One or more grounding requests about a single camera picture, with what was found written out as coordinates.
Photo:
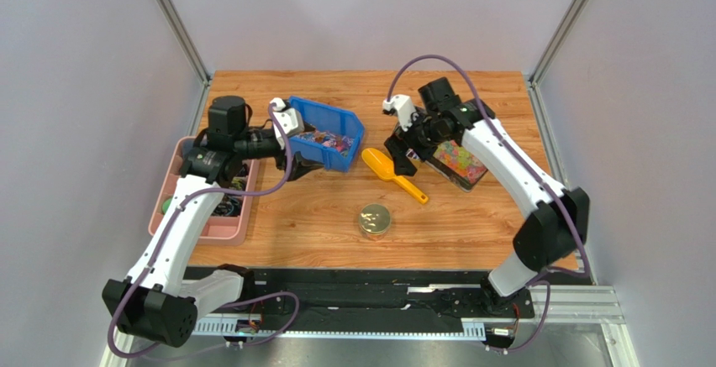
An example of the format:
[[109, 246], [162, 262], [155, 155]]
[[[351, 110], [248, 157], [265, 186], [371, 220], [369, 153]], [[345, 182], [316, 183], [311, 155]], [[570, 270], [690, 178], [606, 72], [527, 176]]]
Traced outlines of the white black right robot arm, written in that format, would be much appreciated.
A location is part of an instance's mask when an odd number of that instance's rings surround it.
[[590, 198], [583, 189], [568, 189], [540, 169], [479, 97], [462, 101], [446, 78], [420, 87], [419, 95], [422, 108], [406, 95], [382, 103], [383, 113], [397, 118], [385, 142], [395, 172], [415, 175], [408, 151], [426, 161], [440, 144], [455, 142], [487, 167], [524, 217], [512, 253], [481, 283], [491, 301], [512, 297], [552, 271], [556, 261], [584, 250]]

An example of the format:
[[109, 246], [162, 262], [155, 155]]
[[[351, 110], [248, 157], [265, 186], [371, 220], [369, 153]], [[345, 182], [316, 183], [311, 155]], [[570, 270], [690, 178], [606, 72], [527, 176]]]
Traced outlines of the blue plastic candy bin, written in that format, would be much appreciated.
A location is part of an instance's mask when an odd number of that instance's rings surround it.
[[291, 96], [289, 103], [314, 128], [290, 138], [291, 147], [326, 170], [348, 172], [361, 146], [365, 127], [351, 111]]

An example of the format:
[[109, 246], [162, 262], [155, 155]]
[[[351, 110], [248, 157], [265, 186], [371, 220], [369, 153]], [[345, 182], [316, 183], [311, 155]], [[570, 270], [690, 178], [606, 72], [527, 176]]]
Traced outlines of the yellow plastic scoop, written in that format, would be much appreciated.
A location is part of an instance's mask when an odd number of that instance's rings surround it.
[[392, 160], [379, 149], [363, 149], [361, 151], [361, 159], [382, 181], [395, 183], [422, 205], [428, 203], [429, 197], [406, 177], [398, 176], [395, 173]]

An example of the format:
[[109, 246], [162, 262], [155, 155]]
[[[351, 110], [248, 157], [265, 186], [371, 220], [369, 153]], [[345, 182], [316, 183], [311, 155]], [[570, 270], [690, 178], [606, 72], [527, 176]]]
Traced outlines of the clear glass jar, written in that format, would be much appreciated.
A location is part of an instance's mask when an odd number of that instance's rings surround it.
[[364, 228], [360, 226], [361, 235], [370, 241], [378, 241], [381, 239], [384, 239], [388, 235], [387, 229], [372, 229], [372, 228]]

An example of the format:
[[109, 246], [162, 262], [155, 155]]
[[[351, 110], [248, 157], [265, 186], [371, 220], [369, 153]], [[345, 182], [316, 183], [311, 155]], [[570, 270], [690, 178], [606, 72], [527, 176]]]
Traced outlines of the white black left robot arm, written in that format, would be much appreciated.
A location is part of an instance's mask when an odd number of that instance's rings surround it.
[[[292, 150], [290, 138], [313, 129], [293, 102], [274, 98], [268, 106], [271, 127], [251, 127], [253, 111], [244, 98], [213, 100], [208, 126], [184, 152], [176, 188], [153, 238], [122, 280], [109, 280], [103, 301], [111, 315], [108, 346], [120, 357], [115, 333], [144, 338], [150, 346], [137, 356], [164, 344], [181, 347], [199, 320], [219, 309], [251, 309], [269, 300], [257, 296], [255, 273], [237, 265], [220, 265], [209, 276], [186, 285], [188, 261], [215, 208], [227, 197], [262, 197], [317, 170], [321, 163]], [[283, 170], [282, 179], [264, 191], [241, 191], [231, 186], [247, 160], [272, 158]]]

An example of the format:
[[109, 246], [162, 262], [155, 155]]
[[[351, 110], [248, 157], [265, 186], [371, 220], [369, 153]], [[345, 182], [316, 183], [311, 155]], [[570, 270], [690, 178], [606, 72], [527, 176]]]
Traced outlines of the white jar lid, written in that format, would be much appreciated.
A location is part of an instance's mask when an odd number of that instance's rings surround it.
[[359, 227], [388, 230], [392, 224], [392, 215], [382, 204], [371, 203], [359, 211], [358, 223]]

